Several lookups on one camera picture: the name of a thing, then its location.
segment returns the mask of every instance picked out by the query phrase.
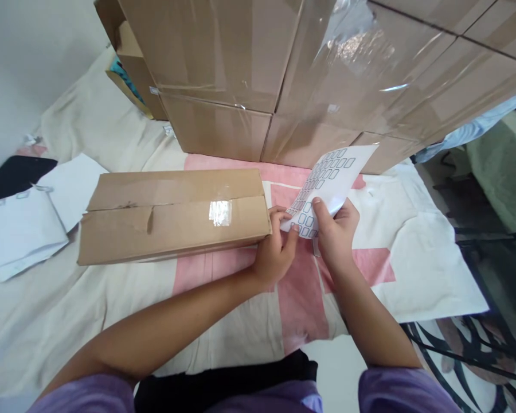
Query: teal object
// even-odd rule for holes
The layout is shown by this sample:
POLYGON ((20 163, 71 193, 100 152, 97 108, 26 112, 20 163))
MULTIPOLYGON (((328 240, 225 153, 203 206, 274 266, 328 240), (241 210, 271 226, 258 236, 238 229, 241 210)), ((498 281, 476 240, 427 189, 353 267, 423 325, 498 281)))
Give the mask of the teal object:
POLYGON ((110 71, 119 75, 121 77, 121 79, 124 80, 124 83, 126 83, 126 86, 128 86, 130 88, 130 90, 132 91, 134 96, 136 96, 136 98, 138 98, 140 102, 145 104, 142 97, 139 95, 138 91, 136 90, 136 86, 134 86, 134 84, 130 80, 128 73, 126 73, 126 71, 122 67, 122 63, 120 62, 118 56, 115 56, 113 63, 111 63, 110 71))

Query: bedsheet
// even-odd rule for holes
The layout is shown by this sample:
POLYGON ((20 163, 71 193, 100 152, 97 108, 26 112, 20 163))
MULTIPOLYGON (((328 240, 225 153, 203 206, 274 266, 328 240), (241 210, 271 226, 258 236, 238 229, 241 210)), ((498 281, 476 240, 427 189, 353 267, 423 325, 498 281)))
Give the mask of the bedsheet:
MULTIPOLYGON (((289 206, 308 170, 187 155, 167 123, 148 120, 104 73, 107 49, 43 114, 44 155, 79 152, 111 172, 258 167, 270 205, 289 206)), ((354 256, 397 321, 487 310, 454 243, 454 231, 407 160, 381 176, 360 176, 350 199, 361 213, 354 256)), ((249 265, 255 248, 156 263, 79 267, 77 230, 48 261, 0 284, 0 396, 43 388, 90 338, 173 294, 249 265)), ((308 240, 286 277, 228 314, 157 374, 278 360, 306 342, 347 334, 334 286, 308 240)))

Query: stacked cardboard boxes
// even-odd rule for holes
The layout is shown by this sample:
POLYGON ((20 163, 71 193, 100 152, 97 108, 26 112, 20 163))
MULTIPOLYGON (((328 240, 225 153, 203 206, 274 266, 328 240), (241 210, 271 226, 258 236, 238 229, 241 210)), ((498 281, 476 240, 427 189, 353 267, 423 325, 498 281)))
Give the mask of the stacked cardboard boxes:
POLYGON ((382 173, 516 94, 516 0, 118 1, 187 152, 382 173))

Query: white paper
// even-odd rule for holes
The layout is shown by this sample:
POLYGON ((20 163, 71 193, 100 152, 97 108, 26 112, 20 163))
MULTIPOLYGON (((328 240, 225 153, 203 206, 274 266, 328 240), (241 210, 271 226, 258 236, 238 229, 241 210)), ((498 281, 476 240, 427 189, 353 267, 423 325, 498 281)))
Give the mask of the white paper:
POLYGON ((0 282, 51 257, 67 242, 47 192, 31 188, 0 200, 0 282))
POLYGON ((349 146, 326 153, 315 164, 296 200, 287 212, 292 219, 281 224, 283 231, 300 225, 300 236, 312 239, 318 226, 311 201, 320 197, 334 216, 344 204, 355 179, 378 145, 349 146))
POLYGON ((82 219, 99 175, 103 173, 108 173, 107 169, 81 153, 73 160, 57 165, 38 181, 38 186, 49 188, 53 206, 66 232, 82 219))

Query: white wall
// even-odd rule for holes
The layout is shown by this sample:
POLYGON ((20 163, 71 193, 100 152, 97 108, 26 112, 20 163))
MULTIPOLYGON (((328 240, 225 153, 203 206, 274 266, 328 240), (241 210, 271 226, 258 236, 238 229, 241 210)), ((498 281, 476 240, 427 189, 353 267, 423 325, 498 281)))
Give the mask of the white wall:
POLYGON ((92 0, 0 0, 0 165, 107 43, 92 0))

